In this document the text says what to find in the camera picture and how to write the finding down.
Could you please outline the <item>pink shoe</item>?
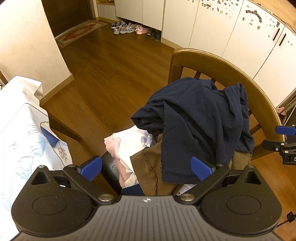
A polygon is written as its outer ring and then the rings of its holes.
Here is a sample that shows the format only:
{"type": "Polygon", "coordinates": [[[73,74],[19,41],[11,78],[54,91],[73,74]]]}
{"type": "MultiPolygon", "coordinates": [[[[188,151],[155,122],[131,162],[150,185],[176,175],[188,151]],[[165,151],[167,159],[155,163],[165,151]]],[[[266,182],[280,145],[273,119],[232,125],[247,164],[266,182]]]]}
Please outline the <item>pink shoe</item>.
{"type": "Polygon", "coordinates": [[[135,32],[137,35],[147,34],[148,28],[144,27],[143,25],[136,25],[135,32]]]}

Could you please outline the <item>brown garment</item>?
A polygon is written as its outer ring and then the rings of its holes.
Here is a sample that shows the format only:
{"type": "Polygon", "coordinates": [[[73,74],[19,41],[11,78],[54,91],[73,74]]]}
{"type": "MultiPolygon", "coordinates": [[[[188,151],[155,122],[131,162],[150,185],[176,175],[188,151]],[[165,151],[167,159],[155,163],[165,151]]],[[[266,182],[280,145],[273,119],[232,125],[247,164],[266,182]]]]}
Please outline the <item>brown garment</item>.
{"type": "Polygon", "coordinates": [[[201,168],[191,163],[193,157],[202,163],[241,170],[250,163],[253,149],[254,138],[249,133],[225,138],[188,133],[169,138],[160,134],[154,146],[134,154],[131,162],[144,195],[169,195],[183,185],[201,181],[194,173],[201,168]]]}

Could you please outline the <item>white pink garment pile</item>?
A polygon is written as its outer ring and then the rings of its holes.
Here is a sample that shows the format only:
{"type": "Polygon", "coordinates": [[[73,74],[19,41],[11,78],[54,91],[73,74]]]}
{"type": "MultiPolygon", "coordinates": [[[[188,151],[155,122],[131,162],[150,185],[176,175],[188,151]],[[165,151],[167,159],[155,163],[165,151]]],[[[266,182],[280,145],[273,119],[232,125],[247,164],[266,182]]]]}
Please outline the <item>white pink garment pile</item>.
{"type": "Polygon", "coordinates": [[[107,152],[115,159],[115,166],[119,171],[119,184],[121,188],[127,188],[138,184],[131,156],[144,148],[155,145],[153,135],[137,126],[132,126],[121,132],[113,133],[104,139],[107,152]]]}

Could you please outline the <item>navy blue t-shirt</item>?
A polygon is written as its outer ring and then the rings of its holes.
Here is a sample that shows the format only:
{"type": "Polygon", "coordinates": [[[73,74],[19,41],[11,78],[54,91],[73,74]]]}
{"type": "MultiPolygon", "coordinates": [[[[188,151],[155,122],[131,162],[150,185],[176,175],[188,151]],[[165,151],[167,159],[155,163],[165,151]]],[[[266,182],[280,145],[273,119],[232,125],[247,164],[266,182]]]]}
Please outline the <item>navy blue t-shirt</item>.
{"type": "Polygon", "coordinates": [[[162,180],[195,184],[191,159],[228,165],[235,152],[252,153],[248,99],[237,83],[217,89],[211,80],[186,77],[155,92],[133,116],[133,123],[162,135],[162,180]]]}

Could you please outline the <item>patterned red doormat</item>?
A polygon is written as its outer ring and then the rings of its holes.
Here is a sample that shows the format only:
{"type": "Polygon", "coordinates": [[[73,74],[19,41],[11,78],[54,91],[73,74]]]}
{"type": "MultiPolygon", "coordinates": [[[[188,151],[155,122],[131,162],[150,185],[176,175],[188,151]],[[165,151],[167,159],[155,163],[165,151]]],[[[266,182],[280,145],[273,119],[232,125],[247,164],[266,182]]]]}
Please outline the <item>patterned red doormat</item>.
{"type": "Polygon", "coordinates": [[[72,42],[78,40],[79,38],[91,33],[101,27],[107,25],[105,22],[101,21],[86,21],[72,29],[62,33],[61,35],[55,38],[59,47],[64,48],[67,45],[71,44],[72,42]]]}

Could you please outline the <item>grey white sneaker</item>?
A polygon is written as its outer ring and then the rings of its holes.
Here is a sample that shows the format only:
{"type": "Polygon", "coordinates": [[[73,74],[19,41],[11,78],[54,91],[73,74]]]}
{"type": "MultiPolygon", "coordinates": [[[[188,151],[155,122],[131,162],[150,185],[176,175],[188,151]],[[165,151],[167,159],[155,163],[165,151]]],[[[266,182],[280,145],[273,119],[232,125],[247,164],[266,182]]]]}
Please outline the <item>grey white sneaker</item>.
{"type": "Polygon", "coordinates": [[[135,27],[136,25],[124,25],[120,27],[119,33],[120,34],[130,34],[133,33],[135,31],[135,27]]]}

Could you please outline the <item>white cabinet with magnets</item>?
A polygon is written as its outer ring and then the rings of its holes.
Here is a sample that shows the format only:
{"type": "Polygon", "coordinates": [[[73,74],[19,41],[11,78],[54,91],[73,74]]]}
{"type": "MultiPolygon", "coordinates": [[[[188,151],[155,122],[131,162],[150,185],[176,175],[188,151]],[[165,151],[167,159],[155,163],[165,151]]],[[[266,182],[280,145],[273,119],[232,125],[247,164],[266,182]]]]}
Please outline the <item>white cabinet with magnets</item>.
{"type": "Polygon", "coordinates": [[[276,107],[295,93],[295,33],[254,1],[116,1],[115,12],[160,30],[170,47],[229,61],[276,107]]]}

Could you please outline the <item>wooden chair with clothes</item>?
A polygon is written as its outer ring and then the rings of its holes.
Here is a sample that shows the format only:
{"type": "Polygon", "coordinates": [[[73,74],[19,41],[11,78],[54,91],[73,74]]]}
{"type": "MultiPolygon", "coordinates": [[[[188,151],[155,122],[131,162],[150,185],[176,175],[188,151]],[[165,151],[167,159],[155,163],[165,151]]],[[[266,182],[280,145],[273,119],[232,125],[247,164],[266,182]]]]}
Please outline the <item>wooden chair with clothes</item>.
{"type": "MultiPolygon", "coordinates": [[[[195,77],[209,74],[212,82],[226,87],[240,82],[249,94],[249,115],[254,115],[258,124],[250,129],[251,134],[262,130],[268,139],[283,142],[285,137],[275,132],[275,127],[281,124],[280,117],[271,101],[261,88],[243,71],[217,55],[195,49],[177,49],[171,56],[168,83],[181,78],[184,68],[195,70],[195,77]]],[[[115,159],[107,151],[102,156],[102,175],[116,194],[127,191],[130,187],[121,188],[119,171],[115,166],[115,159]]]]}

